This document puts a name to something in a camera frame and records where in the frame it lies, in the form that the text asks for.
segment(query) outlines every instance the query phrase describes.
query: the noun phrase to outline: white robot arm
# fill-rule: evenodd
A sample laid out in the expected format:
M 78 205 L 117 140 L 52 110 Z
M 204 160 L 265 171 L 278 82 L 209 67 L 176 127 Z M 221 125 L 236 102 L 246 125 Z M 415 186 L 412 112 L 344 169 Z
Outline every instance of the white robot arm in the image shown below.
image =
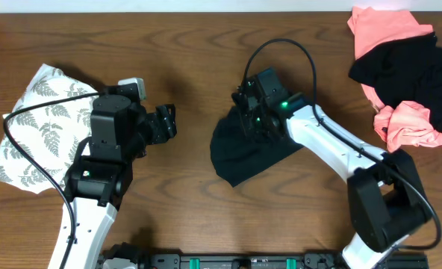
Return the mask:
M 323 118 L 324 123 L 329 125 L 331 129 L 334 129 L 351 143 L 364 148 L 379 160 L 383 159 L 383 154 L 385 153 L 383 149 L 363 142 L 327 117 L 319 106 L 317 106 L 316 109 L 317 114 Z M 357 151 L 347 146 L 321 126 L 314 116 L 312 106 L 310 105 L 306 105 L 294 112 L 293 116 L 287 119 L 286 126 L 289 136 L 296 143 L 300 143 L 314 152 L 345 182 L 349 177 L 354 175 L 357 169 L 367 169 L 375 164 L 373 161 L 359 155 Z M 398 240 L 395 245 L 400 244 L 407 237 L 406 235 L 404 238 Z M 374 268 L 386 255 L 390 254 L 395 245 L 383 253 L 377 253 L 371 250 L 362 241 L 359 235 L 355 234 L 351 243 L 344 248 L 342 256 L 351 269 Z

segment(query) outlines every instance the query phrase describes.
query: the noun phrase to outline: black cloth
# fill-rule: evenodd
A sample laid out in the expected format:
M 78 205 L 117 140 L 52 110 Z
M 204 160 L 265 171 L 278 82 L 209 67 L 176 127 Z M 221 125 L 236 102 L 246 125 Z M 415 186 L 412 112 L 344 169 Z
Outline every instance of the black cloth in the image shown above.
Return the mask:
M 374 87 L 385 105 L 415 101 L 430 109 L 430 123 L 442 132 L 442 48 L 435 33 L 376 46 L 352 65 L 349 77 Z
M 233 107 L 214 129 L 211 162 L 216 174 L 235 187 L 301 148 L 289 137 L 276 142 L 246 137 Z

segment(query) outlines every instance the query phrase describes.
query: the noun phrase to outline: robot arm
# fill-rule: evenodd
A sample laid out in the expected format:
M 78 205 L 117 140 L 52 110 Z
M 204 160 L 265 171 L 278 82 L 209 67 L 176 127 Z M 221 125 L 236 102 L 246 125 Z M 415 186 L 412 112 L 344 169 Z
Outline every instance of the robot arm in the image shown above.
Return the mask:
M 176 135 L 175 107 L 162 105 L 146 113 L 140 104 L 141 78 L 129 78 L 93 101 L 92 137 L 79 143 L 64 181 L 65 196 L 75 214 L 75 241 L 65 268 L 93 269 L 105 237 L 115 221 L 123 195 L 133 178 L 132 162 L 146 155 L 146 146 L 166 143 Z M 90 154 L 82 155 L 89 146 Z M 63 206 L 62 224 L 49 268 L 59 268 L 70 235 L 70 218 Z
M 324 128 L 314 116 L 310 102 L 300 93 L 292 95 L 287 91 L 273 69 L 249 78 L 246 87 L 239 90 L 232 97 L 243 115 L 242 126 L 249 137 L 276 140 L 288 135 L 319 156 L 347 183 L 351 221 L 357 234 L 342 257 L 351 269 L 374 268 L 432 218 L 411 189 Z M 414 162 L 407 153 L 398 150 L 387 154 L 339 126 L 319 106 L 316 112 L 337 135 L 389 168 L 408 175 L 409 183 L 425 197 Z M 382 195 L 383 184 L 393 185 L 394 190 Z
M 324 122 L 332 129 L 336 130 L 344 138 L 350 140 L 359 147 L 363 147 L 371 155 L 382 160 L 385 151 L 383 149 L 369 145 L 358 139 L 346 129 L 339 126 L 336 122 L 325 115 L 323 110 L 317 106 L 317 114 L 320 115 Z M 306 105 L 293 113 L 286 122 L 289 136 L 296 142 L 310 149 L 327 163 L 345 182 L 354 175 L 357 169 L 368 169 L 373 167 L 375 163 L 362 155 L 359 155 L 350 146 L 338 140 L 334 135 L 322 127 L 316 120 L 312 107 Z M 390 254 L 393 247 L 404 241 L 408 235 L 400 238 L 392 247 L 377 253 L 371 250 L 362 241 L 362 238 L 355 234 L 351 243 L 344 248 L 342 256 L 351 269 L 374 268 L 382 259 Z

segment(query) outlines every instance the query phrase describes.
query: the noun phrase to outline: pink garment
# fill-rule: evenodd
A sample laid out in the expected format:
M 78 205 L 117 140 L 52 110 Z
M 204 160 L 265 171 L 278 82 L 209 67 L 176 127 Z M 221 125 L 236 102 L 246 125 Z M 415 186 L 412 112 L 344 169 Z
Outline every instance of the pink garment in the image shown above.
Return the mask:
M 431 25 L 419 25 L 407 10 L 386 11 L 354 7 L 347 24 L 355 35 L 356 60 L 378 44 L 433 32 Z M 394 110 L 384 105 L 374 88 L 362 84 L 362 89 L 378 112 L 373 123 L 374 129 L 387 142 L 389 152 L 395 151 L 401 145 L 442 145 L 442 133 L 434 130 L 430 124 L 428 108 L 413 101 L 404 101 Z
M 413 101 L 403 101 L 394 110 L 386 106 L 373 121 L 374 129 L 387 142 L 388 152 L 401 145 L 436 147 L 442 145 L 442 133 L 429 122 L 430 110 Z
M 347 25 L 355 35 L 356 60 L 378 44 L 433 32 L 431 25 L 419 25 L 410 11 L 374 10 L 371 7 L 354 7 Z M 372 87 L 362 84 L 362 89 L 377 112 L 383 109 L 385 105 Z

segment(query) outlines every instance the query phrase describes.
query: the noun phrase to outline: green connector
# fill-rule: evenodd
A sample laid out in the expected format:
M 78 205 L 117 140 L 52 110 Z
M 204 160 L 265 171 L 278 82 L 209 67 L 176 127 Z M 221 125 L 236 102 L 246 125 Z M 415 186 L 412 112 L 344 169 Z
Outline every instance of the green connector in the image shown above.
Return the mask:
M 286 260 L 286 269 L 296 269 L 296 260 L 295 259 L 287 259 Z
M 190 269 L 199 269 L 199 259 L 190 259 Z

